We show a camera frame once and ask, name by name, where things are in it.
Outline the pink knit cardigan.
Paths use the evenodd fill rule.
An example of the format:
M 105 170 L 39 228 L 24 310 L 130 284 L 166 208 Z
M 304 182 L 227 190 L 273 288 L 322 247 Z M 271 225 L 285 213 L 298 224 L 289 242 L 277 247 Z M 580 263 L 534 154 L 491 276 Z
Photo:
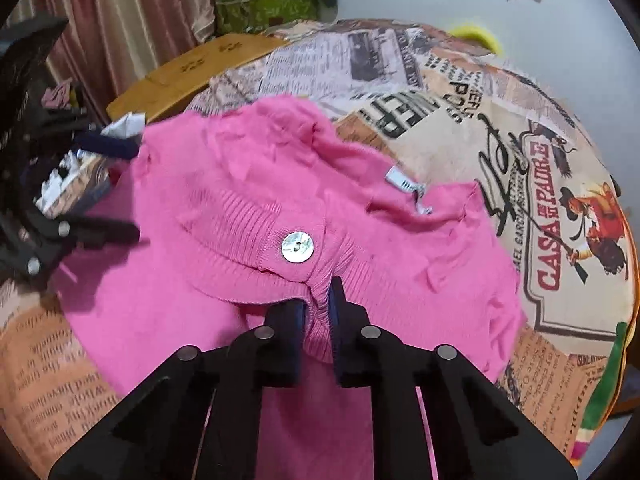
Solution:
M 180 347 L 225 346 L 270 304 L 305 301 L 302 377 L 262 398 L 261 479 L 371 477 L 369 393 L 339 387 L 331 366 L 332 278 L 373 324 L 415 347 L 451 344 L 492 380 L 525 320 L 476 182 L 420 190 L 292 96 L 150 125 L 94 213 L 134 222 L 140 242 L 74 252 L 53 286 L 120 394 Z

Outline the green storage bag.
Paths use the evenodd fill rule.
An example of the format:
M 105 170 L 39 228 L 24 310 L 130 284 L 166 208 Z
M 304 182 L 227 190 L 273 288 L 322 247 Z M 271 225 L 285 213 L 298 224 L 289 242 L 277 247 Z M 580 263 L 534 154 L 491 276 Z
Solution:
M 216 0 L 216 33 L 259 34 L 298 20 L 317 21 L 317 0 Z

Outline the newspaper print blanket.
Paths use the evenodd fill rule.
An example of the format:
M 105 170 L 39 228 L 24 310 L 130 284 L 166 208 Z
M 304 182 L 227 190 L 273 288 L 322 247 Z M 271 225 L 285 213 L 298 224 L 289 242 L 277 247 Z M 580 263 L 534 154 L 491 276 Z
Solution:
M 420 190 L 476 182 L 525 316 L 491 380 L 577 462 L 620 394 L 639 313 L 620 192 L 579 119 L 489 51 L 430 26 L 303 22 L 268 36 L 285 45 L 213 76 L 180 114 L 144 130 L 292 96 Z M 111 164 L 107 188 L 66 211 L 94 214 L 130 165 Z M 75 336 L 53 278 L 46 292 L 2 286 L 1 444 L 30 474 L 45 477 L 124 396 Z

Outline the crumpled white papers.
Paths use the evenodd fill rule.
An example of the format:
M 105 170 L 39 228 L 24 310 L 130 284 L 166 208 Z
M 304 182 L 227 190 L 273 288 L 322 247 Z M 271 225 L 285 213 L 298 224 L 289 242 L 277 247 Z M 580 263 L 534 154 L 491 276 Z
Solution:
M 144 113 L 129 112 L 107 125 L 100 135 L 139 143 L 145 123 Z M 40 196 L 35 199 L 36 206 L 50 217 L 73 209 L 88 190 L 99 188 L 104 191 L 107 188 L 111 163 L 105 156 L 80 148 L 69 151 L 41 185 Z

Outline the wooden lap desk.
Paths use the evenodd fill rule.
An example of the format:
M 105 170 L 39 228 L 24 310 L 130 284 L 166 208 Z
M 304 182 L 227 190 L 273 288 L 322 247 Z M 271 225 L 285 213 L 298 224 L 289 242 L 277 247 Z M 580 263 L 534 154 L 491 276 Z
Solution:
M 227 34 L 200 44 L 133 84 L 108 104 L 107 115 L 114 122 L 129 112 L 143 113 L 148 124 L 175 116 L 213 76 L 263 58 L 284 45 L 279 38 L 247 34 Z

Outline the striped brown curtain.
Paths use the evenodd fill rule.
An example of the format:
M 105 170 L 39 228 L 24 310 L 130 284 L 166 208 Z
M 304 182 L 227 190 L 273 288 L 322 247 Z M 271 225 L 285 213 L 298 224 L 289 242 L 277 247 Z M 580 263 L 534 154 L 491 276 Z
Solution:
M 6 21 L 41 14 L 68 21 L 48 58 L 50 74 L 78 81 L 101 120 L 122 92 L 215 31 L 209 0 L 18 0 Z

